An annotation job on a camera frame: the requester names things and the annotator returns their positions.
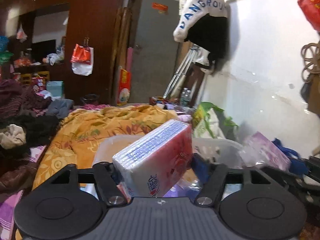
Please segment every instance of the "metal screw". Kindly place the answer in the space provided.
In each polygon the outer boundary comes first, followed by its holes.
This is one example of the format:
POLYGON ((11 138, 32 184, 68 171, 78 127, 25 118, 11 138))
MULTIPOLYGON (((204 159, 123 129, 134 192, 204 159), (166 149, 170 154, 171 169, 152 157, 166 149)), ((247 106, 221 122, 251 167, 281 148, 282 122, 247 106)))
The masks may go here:
POLYGON ((124 198, 120 196, 112 196, 108 199, 108 201, 112 205, 121 205, 124 203, 124 198))
POLYGON ((212 203, 212 199, 209 197, 200 197, 197 199, 199 205, 210 205, 212 203))

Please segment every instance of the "red plastic bag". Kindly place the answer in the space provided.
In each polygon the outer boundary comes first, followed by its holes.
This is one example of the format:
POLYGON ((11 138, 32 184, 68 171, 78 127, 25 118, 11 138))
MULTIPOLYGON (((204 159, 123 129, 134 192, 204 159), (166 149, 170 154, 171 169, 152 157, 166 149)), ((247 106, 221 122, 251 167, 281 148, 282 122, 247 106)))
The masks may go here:
POLYGON ((39 93, 45 90, 45 80, 43 77, 36 76, 31 78, 31 86, 34 92, 39 93))
POLYGON ((313 28, 320 32, 320 0, 298 0, 298 4, 313 28))
POLYGON ((70 61, 74 63, 84 63, 91 65, 90 47, 83 47, 79 44, 76 44, 70 61))

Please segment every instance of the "blue basket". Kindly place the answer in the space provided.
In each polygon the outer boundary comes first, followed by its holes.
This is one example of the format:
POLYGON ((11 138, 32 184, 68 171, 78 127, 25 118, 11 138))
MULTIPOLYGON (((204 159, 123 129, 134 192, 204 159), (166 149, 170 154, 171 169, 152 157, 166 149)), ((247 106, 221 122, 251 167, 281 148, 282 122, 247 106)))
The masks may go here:
POLYGON ((9 40, 6 36, 0 36, 0 52, 6 51, 9 40))

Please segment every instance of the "plastic bag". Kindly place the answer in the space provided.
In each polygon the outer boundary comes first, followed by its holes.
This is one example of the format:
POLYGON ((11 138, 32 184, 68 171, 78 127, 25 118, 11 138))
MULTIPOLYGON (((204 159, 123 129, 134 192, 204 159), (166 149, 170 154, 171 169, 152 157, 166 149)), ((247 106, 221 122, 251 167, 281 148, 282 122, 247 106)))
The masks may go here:
POLYGON ((91 49, 88 46, 80 46, 79 44, 76 44, 75 48, 73 49, 71 62, 74 63, 82 63, 82 64, 88 64, 91 65, 91 49))
POLYGON ((51 66, 53 66, 55 63, 59 62, 60 60, 61 60, 60 56, 56 53, 50 53, 47 55, 47 58, 46 58, 46 62, 50 63, 51 66))
POLYGON ((199 182, 189 182, 185 179, 180 179, 165 195, 164 197, 188 197, 191 201, 194 201, 202 186, 199 182))
POLYGON ((320 0, 298 0, 298 4, 313 28, 320 32, 320 0))
POLYGON ((244 141, 239 155, 246 166, 270 165, 282 171, 290 167, 290 160, 271 141, 257 132, 244 141))
POLYGON ((24 31, 22 29, 22 24, 20 23, 20 28, 17 32, 17 40, 19 40, 21 43, 23 43, 27 38, 28 38, 28 36, 24 33, 24 31))
POLYGON ((2 65, 5 62, 8 62, 10 58, 13 56, 13 53, 5 51, 0 52, 0 65, 2 65))
POLYGON ((74 74, 82 75, 82 76, 89 76, 92 73, 93 69, 93 48, 90 48, 90 55, 91 55, 91 64, 85 64, 85 63, 76 63, 72 62, 72 71, 74 74))
POLYGON ((226 118, 223 109, 210 102, 201 102, 193 115, 192 126, 197 138, 226 138, 236 141, 237 125, 226 118))

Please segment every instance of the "facial tissue package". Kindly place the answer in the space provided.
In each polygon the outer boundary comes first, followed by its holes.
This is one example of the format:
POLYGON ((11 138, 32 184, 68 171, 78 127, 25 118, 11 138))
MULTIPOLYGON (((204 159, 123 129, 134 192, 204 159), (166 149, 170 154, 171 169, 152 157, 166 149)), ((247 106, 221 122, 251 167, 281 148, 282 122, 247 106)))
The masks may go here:
POLYGON ((112 157, 132 197, 162 197, 188 169, 191 126, 170 120, 112 157))

